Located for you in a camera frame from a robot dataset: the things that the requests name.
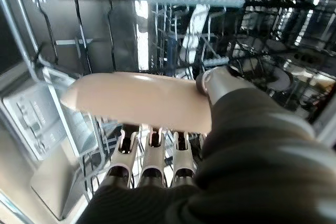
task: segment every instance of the dishwasher rack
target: dishwasher rack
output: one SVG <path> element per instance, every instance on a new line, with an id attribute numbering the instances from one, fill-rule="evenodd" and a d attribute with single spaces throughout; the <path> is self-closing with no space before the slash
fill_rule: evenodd
<path id="1" fill-rule="evenodd" d="M 25 20 L 26 29 L 35 49 L 30 56 L 24 44 L 20 44 L 18 28 L 15 27 L 10 7 L 1 0 L 7 19 L 12 20 L 14 36 L 34 80 L 45 83 L 40 77 L 41 66 L 60 72 L 58 46 L 51 28 L 52 20 L 43 10 L 43 2 L 32 0 L 42 13 L 48 29 L 49 41 L 40 44 L 24 8 L 23 0 L 17 0 Z M 75 3 L 80 39 L 75 44 L 81 62 L 81 75 L 92 73 L 92 55 L 88 48 L 100 39 L 85 36 L 79 1 Z M 113 27 L 109 16 L 116 1 L 147 2 L 146 24 L 137 19 L 137 27 L 148 32 L 148 68 L 139 72 L 196 79 L 213 67 L 227 66 L 232 74 L 252 82 L 288 110 L 294 111 L 312 124 L 318 121 L 324 108 L 332 100 L 336 86 L 336 0 L 98 0 L 110 5 L 106 13 L 113 70 L 118 70 L 114 55 Z M 53 59 L 46 60 L 44 50 L 51 47 Z M 87 200 L 97 190 L 104 172 L 109 170 L 111 153 L 118 138 L 119 125 L 106 119 L 93 120 L 98 148 L 81 155 L 80 173 L 74 183 L 82 183 Z M 109 131 L 106 124 L 112 125 Z M 148 129 L 140 126 L 140 139 Z M 167 168 L 172 166 L 172 134 L 165 133 Z M 199 155 L 199 135 L 190 137 L 195 158 Z M 144 155 L 139 141 L 136 165 L 133 168 L 132 186 L 136 184 Z"/>

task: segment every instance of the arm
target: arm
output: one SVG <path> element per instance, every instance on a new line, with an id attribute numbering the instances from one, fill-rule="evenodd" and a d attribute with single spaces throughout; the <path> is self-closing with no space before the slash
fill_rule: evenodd
<path id="1" fill-rule="evenodd" d="M 212 131 L 195 177 L 204 191 L 166 216 L 180 213 L 181 223 L 212 223 L 213 217 L 225 223 L 334 223 L 336 158 L 314 140 L 310 125 L 257 89 L 226 86 L 216 99 L 208 87 Z"/>

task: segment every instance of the black plastic part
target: black plastic part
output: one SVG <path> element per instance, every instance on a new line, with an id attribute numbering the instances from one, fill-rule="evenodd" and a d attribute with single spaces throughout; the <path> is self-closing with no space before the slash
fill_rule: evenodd
<path id="1" fill-rule="evenodd" d="M 158 169 L 149 168 L 146 169 L 141 175 L 141 180 L 139 182 L 138 187 L 142 186 L 164 187 L 162 182 L 163 178 L 161 172 Z"/>

